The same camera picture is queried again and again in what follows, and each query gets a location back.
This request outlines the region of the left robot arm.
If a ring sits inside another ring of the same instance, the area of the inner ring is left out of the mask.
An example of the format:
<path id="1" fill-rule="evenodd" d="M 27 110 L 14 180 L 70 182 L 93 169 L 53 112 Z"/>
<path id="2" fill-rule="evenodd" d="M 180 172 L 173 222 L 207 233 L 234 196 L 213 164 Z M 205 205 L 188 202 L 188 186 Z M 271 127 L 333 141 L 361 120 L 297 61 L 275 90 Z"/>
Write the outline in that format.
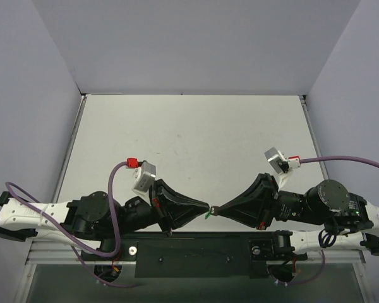
<path id="1" fill-rule="evenodd" d="M 121 235 L 157 224 L 170 234 L 209 210 L 205 202 L 189 198 L 169 187 L 164 180 L 154 182 L 149 200 L 139 196 L 124 205 L 115 203 L 116 222 Z M 117 253 L 114 227 L 107 193 L 94 192 L 64 203 L 21 203 L 4 191 L 0 196 L 0 238 L 24 242 L 28 238 L 47 239 L 94 249 L 104 260 Z"/>

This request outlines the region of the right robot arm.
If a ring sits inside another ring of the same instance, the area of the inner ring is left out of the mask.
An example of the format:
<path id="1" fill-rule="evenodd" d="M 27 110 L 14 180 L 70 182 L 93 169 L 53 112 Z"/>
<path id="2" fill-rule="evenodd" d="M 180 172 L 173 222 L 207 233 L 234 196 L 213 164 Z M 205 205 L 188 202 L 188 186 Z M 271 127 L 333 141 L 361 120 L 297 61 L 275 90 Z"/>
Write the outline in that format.
<path id="1" fill-rule="evenodd" d="M 304 194 L 283 191 L 270 174 L 258 174 L 242 194 L 213 216 L 266 231 L 271 223 L 295 221 L 321 226 L 321 231 L 289 231 L 270 241 L 270 252 L 284 258 L 321 249 L 369 251 L 379 256 L 379 208 L 350 193 L 340 182 L 327 179 Z"/>

